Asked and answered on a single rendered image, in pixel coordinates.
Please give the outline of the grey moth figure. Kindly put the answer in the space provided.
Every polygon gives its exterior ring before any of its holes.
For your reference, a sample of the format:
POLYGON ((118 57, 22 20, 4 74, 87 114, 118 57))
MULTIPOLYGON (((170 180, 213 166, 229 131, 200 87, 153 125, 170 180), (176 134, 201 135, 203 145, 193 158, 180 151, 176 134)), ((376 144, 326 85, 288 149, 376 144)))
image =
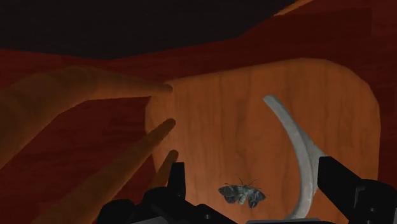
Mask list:
POLYGON ((249 208, 253 209, 267 198, 267 194, 263 193, 261 188, 252 186, 258 179, 254 179, 248 184, 245 184, 240 178, 239 181, 239 185, 225 183, 224 186, 218 188, 218 192, 224 197, 227 203, 234 204, 237 202, 238 205, 243 205, 247 202, 249 208))

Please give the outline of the grey curved crescent piece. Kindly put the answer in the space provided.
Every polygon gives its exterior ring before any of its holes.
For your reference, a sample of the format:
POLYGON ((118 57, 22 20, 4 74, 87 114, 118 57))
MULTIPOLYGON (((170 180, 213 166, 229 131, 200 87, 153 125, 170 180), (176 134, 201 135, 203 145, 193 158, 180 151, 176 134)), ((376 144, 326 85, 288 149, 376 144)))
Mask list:
POLYGON ((288 110, 275 96, 267 95, 263 98, 263 101, 282 123, 293 145, 298 161, 300 194, 293 211, 287 215, 286 219, 294 221, 304 219, 309 213, 313 198, 318 189, 319 158, 324 157, 326 154, 313 143, 312 139, 294 121, 288 110))

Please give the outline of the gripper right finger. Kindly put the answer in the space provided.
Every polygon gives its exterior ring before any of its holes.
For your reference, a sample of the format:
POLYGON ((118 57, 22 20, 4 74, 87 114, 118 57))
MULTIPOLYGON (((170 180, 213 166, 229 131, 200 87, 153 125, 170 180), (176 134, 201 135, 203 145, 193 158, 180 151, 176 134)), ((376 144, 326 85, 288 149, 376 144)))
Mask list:
POLYGON ((348 224, 395 224, 394 187, 363 179, 333 157, 319 158, 317 185, 349 220, 348 224))

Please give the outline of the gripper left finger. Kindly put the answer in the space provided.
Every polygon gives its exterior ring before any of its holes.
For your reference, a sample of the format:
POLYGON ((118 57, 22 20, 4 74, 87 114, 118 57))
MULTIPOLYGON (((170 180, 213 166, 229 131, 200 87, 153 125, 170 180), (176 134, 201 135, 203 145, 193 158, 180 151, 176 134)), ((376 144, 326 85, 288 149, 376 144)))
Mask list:
POLYGON ((137 205, 129 199, 104 204, 96 224, 237 224, 205 204, 194 206, 185 197, 185 164, 174 162, 166 186, 148 190, 137 205))

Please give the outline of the orange wooden chair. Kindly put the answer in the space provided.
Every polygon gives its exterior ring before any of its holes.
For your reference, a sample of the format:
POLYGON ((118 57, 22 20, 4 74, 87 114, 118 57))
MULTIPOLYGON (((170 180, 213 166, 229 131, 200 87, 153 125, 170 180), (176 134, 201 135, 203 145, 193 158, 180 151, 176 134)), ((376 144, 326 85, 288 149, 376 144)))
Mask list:
POLYGON ((0 224, 31 224, 89 176, 168 118, 176 126, 116 199, 141 200, 171 150, 186 165, 187 199, 242 223, 282 218, 299 192, 293 147, 263 96, 274 94, 325 153, 363 178, 379 169, 380 109, 350 69, 291 59, 171 81, 173 92, 71 106, 0 171, 0 224), (218 192, 239 178, 267 198, 250 209, 218 192))

